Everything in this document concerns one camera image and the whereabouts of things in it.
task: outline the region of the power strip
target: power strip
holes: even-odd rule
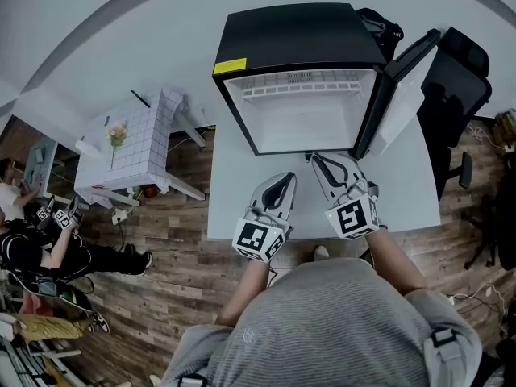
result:
[[[126,210],[120,210],[119,208],[114,209],[114,215],[111,217],[113,225],[118,225],[119,221],[123,222],[127,219],[128,213]]]

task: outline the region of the flower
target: flower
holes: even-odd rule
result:
[[[117,123],[107,132],[107,140],[114,148],[122,146],[123,141],[127,137],[127,124]]]

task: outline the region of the black office chair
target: black office chair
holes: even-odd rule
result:
[[[422,84],[425,100],[418,119],[427,142],[439,200],[446,181],[459,177],[468,188],[472,178],[472,158],[465,152],[462,165],[450,170],[452,151],[472,116],[489,100],[492,90],[487,53],[466,35],[450,28]]]
[[[516,168],[509,169],[501,179],[495,198],[488,195],[482,197],[481,217],[476,218],[464,212],[462,219],[471,223],[482,232],[481,244],[476,248],[472,259],[464,264],[470,269],[479,255],[487,247],[491,252],[491,260],[485,265],[495,264],[498,249],[501,266],[507,271],[516,267]]]

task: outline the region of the yellow label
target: yellow label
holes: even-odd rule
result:
[[[213,74],[233,72],[234,70],[245,69],[245,64],[247,63],[247,61],[247,57],[244,57],[242,59],[221,61],[220,63],[215,63],[215,69],[213,70]]]

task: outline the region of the black fridge top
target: black fridge top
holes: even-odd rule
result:
[[[268,73],[278,66],[300,69],[300,64],[313,63],[370,69],[386,63],[347,3],[289,4],[228,15],[215,63],[242,59],[236,67],[216,67],[214,74],[262,68]]]

